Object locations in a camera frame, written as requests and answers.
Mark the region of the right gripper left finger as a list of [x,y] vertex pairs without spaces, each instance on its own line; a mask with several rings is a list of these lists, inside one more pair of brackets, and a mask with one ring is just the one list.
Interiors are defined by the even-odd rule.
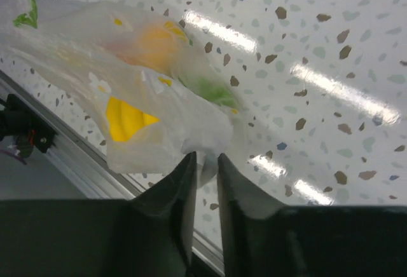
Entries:
[[1,202],[2,276],[191,276],[197,156],[134,199]]

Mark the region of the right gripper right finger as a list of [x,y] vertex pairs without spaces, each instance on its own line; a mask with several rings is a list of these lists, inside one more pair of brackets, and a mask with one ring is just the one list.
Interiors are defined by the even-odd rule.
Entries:
[[403,206],[289,206],[218,159],[226,276],[405,276]]

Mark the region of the clear plastic bag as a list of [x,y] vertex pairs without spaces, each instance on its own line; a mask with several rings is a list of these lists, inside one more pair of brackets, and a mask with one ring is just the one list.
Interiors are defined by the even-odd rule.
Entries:
[[[195,152],[198,180],[205,184],[237,136],[242,108],[236,97],[237,108],[219,106],[187,87],[205,77],[230,89],[185,31],[189,41],[181,44],[167,72],[124,60],[147,26],[167,21],[184,31],[168,17],[111,1],[1,0],[1,48],[70,94],[97,123],[112,171],[166,175]],[[106,117],[110,97],[159,122],[115,142]]]

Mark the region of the green fake grapes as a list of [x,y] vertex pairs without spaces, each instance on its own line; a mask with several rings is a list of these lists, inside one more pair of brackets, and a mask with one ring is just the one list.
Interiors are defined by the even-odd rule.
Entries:
[[197,77],[187,84],[187,87],[196,95],[219,106],[237,108],[238,102],[230,89],[219,81],[205,77]]

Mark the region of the orange fake peach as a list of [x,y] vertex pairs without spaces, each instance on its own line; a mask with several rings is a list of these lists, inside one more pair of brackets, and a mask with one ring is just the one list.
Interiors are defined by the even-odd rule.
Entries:
[[172,21],[151,24],[134,41],[133,47],[124,55],[124,60],[131,65],[167,72],[181,44],[188,41],[184,31]]

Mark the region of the yellow fake banana bunch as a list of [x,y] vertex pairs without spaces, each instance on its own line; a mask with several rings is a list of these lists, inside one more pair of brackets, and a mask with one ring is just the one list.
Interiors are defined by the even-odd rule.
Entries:
[[115,97],[110,97],[107,102],[106,117],[111,138],[115,142],[126,142],[139,130],[159,122],[158,118]]

